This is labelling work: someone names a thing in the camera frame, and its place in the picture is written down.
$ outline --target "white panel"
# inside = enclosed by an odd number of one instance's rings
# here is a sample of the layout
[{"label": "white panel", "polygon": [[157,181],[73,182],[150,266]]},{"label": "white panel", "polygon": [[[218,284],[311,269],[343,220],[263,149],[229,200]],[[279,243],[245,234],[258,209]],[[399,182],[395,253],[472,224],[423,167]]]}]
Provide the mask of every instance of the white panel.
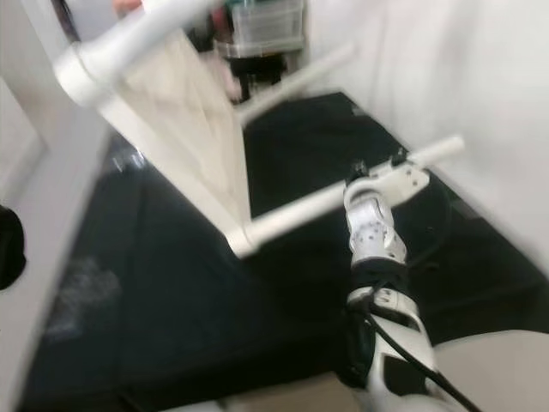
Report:
[{"label": "white panel", "polygon": [[[32,10],[33,24],[24,5]],[[51,57],[66,47],[55,35],[60,27],[52,13],[49,0],[0,1],[0,75],[50,145],[10,204],[25,230],[27,267],[0,292],[2,412],[15,410],[108,142],[106,122],[72,103],[52,73],[45,48]]]},{"label": "white panel", "polygon": [[82,41],[95,39],[118,21],[112,7],[112,0],[66,0],[66,2]]},{"label": "white panel", "polygon": [[51,61],[58,58],[69,45],[69,41],[58,23],[57,15],[51,6],[50,0],[10,0],[10,2],[20,3],[23,6],[34,31],[38,35],[39,42],[44,47],[45,55]]},{"label": "white panel", "polygon": [[0,77],[0,203],[13,204],[44,144]]}]

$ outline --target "white rod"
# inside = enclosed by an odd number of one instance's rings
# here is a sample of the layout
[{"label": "white rod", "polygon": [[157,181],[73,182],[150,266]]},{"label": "white rod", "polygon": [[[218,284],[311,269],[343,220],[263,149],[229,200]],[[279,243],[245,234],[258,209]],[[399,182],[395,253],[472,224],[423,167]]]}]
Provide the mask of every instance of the white rod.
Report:
[{"label": "white rod", "polygon": [[257,118],[283,100],[296,94],[318,77],[349,61],[356,53],[356,48],[357,45],[354,42],[344,45],[257,94],[251,100],[238,107],[237,112],[240,123],[245,126],[254,118]]},{"label": "white rod", "polygon": [[453,135],[435,142],[426,148],[410,153],[407,159],[418,167],[424,168],[434,165],[450,156],[457,155],[463,151],[464,148],[465,142],[463,141],[463,137]]},{"label": "white rod", "polygon": [[[423,168],[451,155],[456,155],[464,148],[462,137],[455,135],[414,151],[407,158],[418,167]],[[386,163],[383,163],[379,165],[379,168],[385,168],[385,165]],[[246,238],[254,248],[257,248],[264,242],[291,232],[296,227],[338,209],[343,205],[345,188],[344,181],[335,183],[253,219],[244,228]]]},{"label": "white rod", "polygon": [[246,237],[251,244],[260,246],[314,221],[343,205],[344,190],[345,182],[341,181],[261,215],[245,228]]},{"label": "white rod", "polygon": [[111,84],[169,33],[189,26],[216,3],[220,0],[165,0],[146,13],[139,8],[96,40],[83,43],[80,59],[90,76]]}]

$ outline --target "white wall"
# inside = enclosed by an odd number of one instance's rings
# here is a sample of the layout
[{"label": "white wall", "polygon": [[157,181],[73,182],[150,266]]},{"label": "white wall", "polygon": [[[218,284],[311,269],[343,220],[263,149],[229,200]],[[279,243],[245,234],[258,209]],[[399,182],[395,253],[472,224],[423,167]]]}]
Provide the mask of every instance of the white wall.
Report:
[{"label": "white wall", "polygon": [[0,75],[48,143],[20,196],[9,204],[22,220],[28,263],[22,277],[0,292],[2,412],[14,408],[21,392],[107,142],[106,123],[74,105],[55,82],[50,59],[67,42],[50,7],[46,0],[0,2]]},{"label": "white wall", "polygon": [[33,173],[44,141],[0,76],[0,203],[8,205]]},{"label": "white wall", "polygon": [[549,274],[549,2],[310,0],[311,55],[355,33],[344,88],[408,147],[460,131],[444,180]]}]

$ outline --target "clear plastic box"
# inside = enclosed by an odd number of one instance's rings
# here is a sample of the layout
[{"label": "clear plastic box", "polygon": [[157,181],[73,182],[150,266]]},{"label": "clear plastic box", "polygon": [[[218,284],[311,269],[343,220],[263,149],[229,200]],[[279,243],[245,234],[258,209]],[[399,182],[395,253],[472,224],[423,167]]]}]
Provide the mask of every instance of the clear plastic box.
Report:
[{"label": "clear plastic box", "polygon": [[304,0],[272,0],[235,5],[234,44],[258,45],[303,41]]}]

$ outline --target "black cable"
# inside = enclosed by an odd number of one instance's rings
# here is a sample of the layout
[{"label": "black cable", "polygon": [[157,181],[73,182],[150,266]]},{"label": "black cable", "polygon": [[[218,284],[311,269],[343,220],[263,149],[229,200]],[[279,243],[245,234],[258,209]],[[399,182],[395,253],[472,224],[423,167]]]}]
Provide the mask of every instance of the black cable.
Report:
[{"label": "black cable", "polygon": [[465,395],[459,392],[440,372],[432,371],[429,367],[419,361],[416,357],[410,354],[405,350],[397,341],[395,341],[381,325],[374,319],[371,314],[371,308],[374,306],[374,297],[383,287],[383,284],[380,283],[373,288],[370,295],[366,298],[366,305],[363,307],[366,320],[374,331],[382,337],[385,342],[387,342],[402,358],[407,361],[410,365],[416,368],[418,371],[423,373],[428,379],[438,385],[442,390],[446,391],[450,396],[452,396],[457,402],[459,402],[465,409],[469,412],[481,412],[481,410],[472,403]]}]

